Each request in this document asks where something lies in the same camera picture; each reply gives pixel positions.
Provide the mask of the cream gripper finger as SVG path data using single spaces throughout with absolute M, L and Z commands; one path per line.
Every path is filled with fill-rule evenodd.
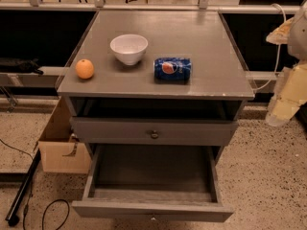
M 266 41 L 275 45 L 287 44 L 293 21 L 293 18 L 286 20 L 278 28 L 268 34 Z
M 307 63 L 284 67 L 279 74 L 268 106 L 266 123 L 272 127 L 287 124 L 307 103 Z

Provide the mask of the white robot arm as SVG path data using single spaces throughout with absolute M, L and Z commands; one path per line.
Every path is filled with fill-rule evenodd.
M 277 78 L 266 122 L 272 127 L 287 124 L 307 103 L 307 8 L 301 6 L 294 17 L 273 30 L 266 41 L 286 44 L 288 54 L 298 60 L 293 68 L 284 67 Z

